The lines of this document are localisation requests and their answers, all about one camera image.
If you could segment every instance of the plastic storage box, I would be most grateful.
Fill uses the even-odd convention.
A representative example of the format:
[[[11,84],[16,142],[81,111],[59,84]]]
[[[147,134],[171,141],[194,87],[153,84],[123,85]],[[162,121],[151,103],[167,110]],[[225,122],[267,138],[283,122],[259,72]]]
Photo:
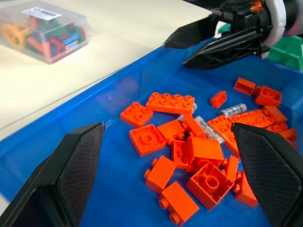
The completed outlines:
[[[41,1],[3,8],[1,42],[47,63],[88,44],[86,17]]]
[[[63,136],[80,126],[104,121],[106,131],[94,188],[81,223],[82,227],[173,226],[168,212],[158,204],[159,196],[145,185],[143,175],[155,158],[171,157],[171,147],[139,157],[129,139],[132,126],[120,120],[120,113],[133,101],[146,104],[151,92],[192,95],[197,103],[194,116],[210,120],[218,115],[209,99],[220,90],[227,93],[222,109],[245,103],[256,109],[251,96],[233,86],[238,77],[283,93],[280,110],[295,127],[297,149],[303,154],[303,74],[267,60],[248,57],[216,70],[182,67],[199,46],[186,50],[159,48],[111,77],[101,81],[65,104],[0,142],[0,190],[10,201],[22,184],[59,144]],[[149,123],[159,126],[175,115],[154,113]],[[225,157],[232,153],[223,145]],[[191,175],[175,170],[168,185],[177,180],[185,188]],[[235,200],[232,192],[212,210],[200,207],[184,227],[269,227],[260,206],[248,207]]]

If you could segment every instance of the table surface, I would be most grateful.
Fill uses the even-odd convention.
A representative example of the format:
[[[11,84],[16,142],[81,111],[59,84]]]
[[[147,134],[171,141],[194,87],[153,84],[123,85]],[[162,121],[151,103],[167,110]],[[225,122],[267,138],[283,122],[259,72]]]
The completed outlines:
[[[0,1],[0,8],[22,2],[29,0]],[[87,16],[89,44],[53,65],[0,46],[0,140],[158,48],[178,27],[209,14],[182,0],[44,2]],[[0,214],[6,206],[0,198]]]

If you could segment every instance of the transparent plastic box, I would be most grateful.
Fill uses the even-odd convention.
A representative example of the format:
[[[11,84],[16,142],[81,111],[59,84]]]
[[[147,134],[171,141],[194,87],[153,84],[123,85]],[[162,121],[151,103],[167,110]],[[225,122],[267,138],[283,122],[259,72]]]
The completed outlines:
[[[86,46],[84,15],[32,1],[0,9],[1,43],[52,64]]]

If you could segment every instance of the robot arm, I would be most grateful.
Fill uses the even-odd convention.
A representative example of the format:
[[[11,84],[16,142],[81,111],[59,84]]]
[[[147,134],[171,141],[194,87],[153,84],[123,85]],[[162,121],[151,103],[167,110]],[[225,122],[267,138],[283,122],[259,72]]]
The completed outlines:
[[[282,36],[303,31],[303,0],[187,1],[212,13],[178,28],[165,41],[165,48],[186,49],[213,37],[218,21],[231,24],[229,32],[185,61],[187,68],[214,69],[249,55],[262,57]]]

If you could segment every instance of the blue bin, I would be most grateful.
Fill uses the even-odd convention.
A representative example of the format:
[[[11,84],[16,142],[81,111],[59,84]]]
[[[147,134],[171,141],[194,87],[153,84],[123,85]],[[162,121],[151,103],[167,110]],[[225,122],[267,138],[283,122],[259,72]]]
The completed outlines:
[[[195,115],[206,120],[218,115],[209,99],[220,90],[225,90],[228,97],[222,108],[245,103],[249,110],[256,109],[251,96],[233,89],[238,77],[283,93],[280,109],[288,117],[289,127],[298,130],[297,146],[302,153],[303,74],[253,57],[216,70],[183,68],[182,61],[199,47],[187,50],[160,47],[1,141],[1,193],[11,201],[66,133],[104,121],[107,130],[98,172],[81,226],[173,226],[168,213],[158,205],[158,195],[145,186],[143,179],[154,158],[171,156],[171,147],[140,158],[129,140],[133,128],[122,122],[119,115],[133,101],[145,104],[154,91],[194,96],[198,105]],[[158,126],[175,118],[155,113],[149,123]],[[232,154],[225,146],[223,152],[225,157]],[[176,170],[170,183],[177,180],[185,188],[189,177],[185,171]],[[231,192],[210,212],[192,198],[200,210],[184,226],[269,226],[259,206],[250,208],[235,200]]]

